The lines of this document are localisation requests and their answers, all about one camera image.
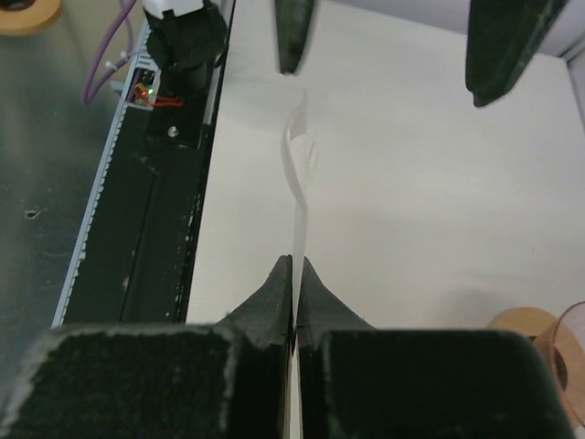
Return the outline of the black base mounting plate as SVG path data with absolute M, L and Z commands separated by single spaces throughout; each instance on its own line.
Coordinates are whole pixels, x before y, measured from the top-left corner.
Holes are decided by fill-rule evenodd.
M 172 107 L 149 34 L 63 325 L 186 319 L 226 61 L 204 93 Z

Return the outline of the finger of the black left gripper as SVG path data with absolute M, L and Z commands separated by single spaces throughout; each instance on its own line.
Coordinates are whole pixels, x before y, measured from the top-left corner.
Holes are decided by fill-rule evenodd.
M 310 44 L 315 1 L 275 0 L 273 6 L 279 71 L 295 75 Z
M 560 16 L 557 0 L 472 0 L 465 86 L 476 108 L 506 96 Z

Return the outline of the brown tape roll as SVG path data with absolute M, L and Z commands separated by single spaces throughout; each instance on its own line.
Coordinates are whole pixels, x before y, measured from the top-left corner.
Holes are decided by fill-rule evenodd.
M 1 1 L 1 35 L 21 37 L 36 34 L 60 16 L 61 0 Z

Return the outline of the wooden and orange dripper stand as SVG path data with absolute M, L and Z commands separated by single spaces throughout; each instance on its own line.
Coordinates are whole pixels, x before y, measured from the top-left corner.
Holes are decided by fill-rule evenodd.
M 554 346 L 553 334 L 557 318 L 536 307 L 515 307 L 492 318 L 487 327 L 513 331 L 528 338 L 554 377 L 561 391 L 567 388 L 569 377 L 565 360 Z

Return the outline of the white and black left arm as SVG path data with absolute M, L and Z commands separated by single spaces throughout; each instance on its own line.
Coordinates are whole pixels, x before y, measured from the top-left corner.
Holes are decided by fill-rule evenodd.
M 465 86 L 483 108 L 506 96 L 566 7 L 564 1 L 472 1 L 465 59 Z M 317 17 L 315 1 L 273 4 L 278 68 L 301 69 Z M 147 51 L 179 97 L 204 89 L 207 70 L 228 47 L 228 23 L 213 1 L 145 1 L 151 29 Z

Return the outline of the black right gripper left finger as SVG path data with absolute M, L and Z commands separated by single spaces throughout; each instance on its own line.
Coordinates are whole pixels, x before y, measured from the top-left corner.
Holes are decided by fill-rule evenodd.
M 285 438 L 293 264 L 215 324 L 70 325 L 28 351 L 4 438 Z

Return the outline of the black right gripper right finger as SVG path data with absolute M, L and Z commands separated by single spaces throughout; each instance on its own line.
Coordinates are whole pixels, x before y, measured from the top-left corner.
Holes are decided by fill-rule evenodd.
M 303 265 L 304 438 L 570 438 L 531 342 L 493 329 L 377 329 Z

